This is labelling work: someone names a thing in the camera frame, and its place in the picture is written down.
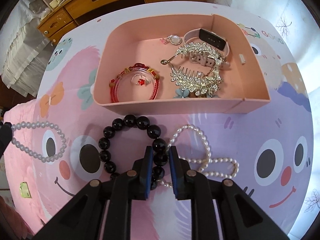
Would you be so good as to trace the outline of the blue flower brooch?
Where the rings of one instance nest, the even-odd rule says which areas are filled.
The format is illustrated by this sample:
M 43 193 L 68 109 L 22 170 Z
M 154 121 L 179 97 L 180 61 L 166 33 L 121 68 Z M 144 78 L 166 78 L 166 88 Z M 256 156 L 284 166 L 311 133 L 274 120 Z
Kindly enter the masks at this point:
M 189 90 L 187 90 L 187 89 L 176 89 L 176 90 L 175 90 L 175 94 L 176 94 L 176 95 L 174 96 L 174 98 L 183 99 L 183 98 L 188 98 L 190 92 L 189 92 Z

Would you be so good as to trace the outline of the rhinestone leaf hair claw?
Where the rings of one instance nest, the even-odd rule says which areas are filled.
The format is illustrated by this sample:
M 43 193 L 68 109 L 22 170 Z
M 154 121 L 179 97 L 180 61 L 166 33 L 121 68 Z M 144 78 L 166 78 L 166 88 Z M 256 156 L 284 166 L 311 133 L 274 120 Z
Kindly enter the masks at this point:
M 170 67 L 171 82 L 179 87 L 179 89 L 187 89 L 196 97 L 213 97 L 223 83 L 223 79 L 220 75 L 220 68 L 217 65 L 214 65 L 213 67 L 204 66 L 205 68 L 208 68 L 208 70 L 192 70 L 183 66 L 176 67 L 172 63 L 177 57 L 180 57 L 186 63 L 192 63 L 189 61 L 188 52 L 190 52 L 190 45 L 180 46 L 171 58 L 162 59 L 161 64 Z

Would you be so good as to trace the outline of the pink strap smartwatch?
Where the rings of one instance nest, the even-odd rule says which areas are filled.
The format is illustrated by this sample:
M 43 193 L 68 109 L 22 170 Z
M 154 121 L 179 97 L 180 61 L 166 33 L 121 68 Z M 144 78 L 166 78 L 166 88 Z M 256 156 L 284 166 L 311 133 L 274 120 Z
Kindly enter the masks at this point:
M 228 42 L 216 33 L 202 28 L 194 29 L 184 35 L 183 42 L 184 45 L 190 45 L 190 52 L 187 53 L 190 62 L 206 67 L 217 65 L 220 69 L 230 67 L 227 61 L 230 52 Z

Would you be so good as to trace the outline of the cartoon printed table cover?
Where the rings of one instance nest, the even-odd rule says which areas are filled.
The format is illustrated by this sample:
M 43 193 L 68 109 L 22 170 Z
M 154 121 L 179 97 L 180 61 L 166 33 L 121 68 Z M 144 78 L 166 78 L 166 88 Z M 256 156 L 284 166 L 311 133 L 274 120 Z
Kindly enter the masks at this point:
M 174 98 L 171 58 L 184 35 L 223 37 L 230 67 L 213 97 Z M 178 35 L 182 44 L 160 39 Z M 14 140 L 4 153 L 13 202 L 32 232 L 92 180 L 111 179 L 153 140 L 139 126 L 104 128 L 133 116 L 161 130 L 166 146 L 211 180 L 234 180 L 283 230 L 292 228 L 313 161 L 310 101 L 275 27 L 249 12 L 201 2 L 138 5 L 97 17 L 64 35 L 35 100 L 4 119 Z M 27 182 L 31 198 L 22 198 Z

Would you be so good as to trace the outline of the green square object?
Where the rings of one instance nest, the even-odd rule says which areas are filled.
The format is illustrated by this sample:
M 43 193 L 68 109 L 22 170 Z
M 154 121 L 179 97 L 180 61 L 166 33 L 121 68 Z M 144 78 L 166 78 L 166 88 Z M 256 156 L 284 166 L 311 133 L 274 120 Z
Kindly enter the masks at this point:
M 31 198 L 28 184 L 25 181 L 20 183 L 20 194 L 22 198 Z

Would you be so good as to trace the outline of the white lace covered furniture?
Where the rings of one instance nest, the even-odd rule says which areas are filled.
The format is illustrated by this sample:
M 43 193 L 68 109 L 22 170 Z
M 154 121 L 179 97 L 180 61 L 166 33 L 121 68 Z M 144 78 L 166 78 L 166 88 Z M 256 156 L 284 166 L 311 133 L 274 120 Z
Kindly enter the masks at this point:
M 38 29 L 49 9 L 42 0 L 19 0 L 1 28 L 1 80 L 22 96 L 37 96 L 50 41 Z

